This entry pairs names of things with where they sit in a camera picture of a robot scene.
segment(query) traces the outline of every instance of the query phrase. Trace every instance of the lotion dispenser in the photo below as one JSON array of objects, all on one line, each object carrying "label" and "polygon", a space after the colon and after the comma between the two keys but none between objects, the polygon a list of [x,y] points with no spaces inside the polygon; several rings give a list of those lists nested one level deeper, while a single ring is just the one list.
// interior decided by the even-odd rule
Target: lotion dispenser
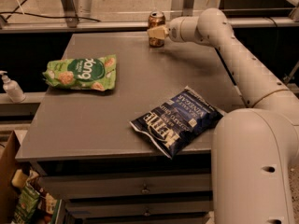
[{"label": "lotion dispenser", "polygon": [[26,96],[22,91],[21,87],[15,80],[11,80],[7,75],[6,71],[0,71],[0,75],[2,76],[3,80],[3,89],[7,93],[8,97],[13,103],[22,102]]}]

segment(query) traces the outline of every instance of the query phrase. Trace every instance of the cabinet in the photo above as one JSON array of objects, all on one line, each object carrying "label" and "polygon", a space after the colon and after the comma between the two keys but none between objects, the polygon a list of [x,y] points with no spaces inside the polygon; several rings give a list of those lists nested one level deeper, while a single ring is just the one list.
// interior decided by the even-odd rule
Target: cabinet
[{"label": "cabinet", "polygon": [[169,160],[129,122],[187,85],[225,111],[242,106],[221,60],[190,43],[150,48],[145,32],[73,35],[64,58],[112,53],[115,90],[49,88],[16,159],[84,223],[202,223],[213,208],[213,130]]}]

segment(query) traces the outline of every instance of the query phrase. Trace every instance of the can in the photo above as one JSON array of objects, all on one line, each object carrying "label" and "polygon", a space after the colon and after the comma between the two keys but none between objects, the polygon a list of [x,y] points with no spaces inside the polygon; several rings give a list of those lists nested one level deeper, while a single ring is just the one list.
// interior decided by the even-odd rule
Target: can
[{"label": "can", "polygon": [[[152,11],[149,14],[148,28],[164,25],[165,21],[166,21],[165,15],[163,14],[162,11]],[[149,45],[151,47],[159,48],[164,45],[164,40],[157,39],[154,37],[149,37]]]}]

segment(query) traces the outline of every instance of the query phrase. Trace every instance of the dark blue snack bag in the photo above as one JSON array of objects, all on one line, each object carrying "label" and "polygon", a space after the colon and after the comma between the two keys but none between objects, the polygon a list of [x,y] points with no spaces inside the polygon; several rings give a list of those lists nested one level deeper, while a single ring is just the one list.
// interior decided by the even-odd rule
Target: dark blue snack bag
[{"label": "dark blue snack bag", "polygon": [[169,101],[131,121],[168,158],[173,158],[195,137],[215,127],[222,114],[202,96],[186,87]]}]

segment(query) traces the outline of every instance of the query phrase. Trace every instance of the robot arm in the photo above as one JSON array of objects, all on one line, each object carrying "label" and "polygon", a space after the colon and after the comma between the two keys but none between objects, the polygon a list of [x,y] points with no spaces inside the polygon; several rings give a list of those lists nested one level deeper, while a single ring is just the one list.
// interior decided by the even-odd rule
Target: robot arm
[{"label": "robot arm", "polygon": [[288,168],[298,162],[297,97],[235,38],[216,8],[170,21],[166,35],[217,49],[250,107],[224,116],[215,129],[216,224],[294,224]]}]

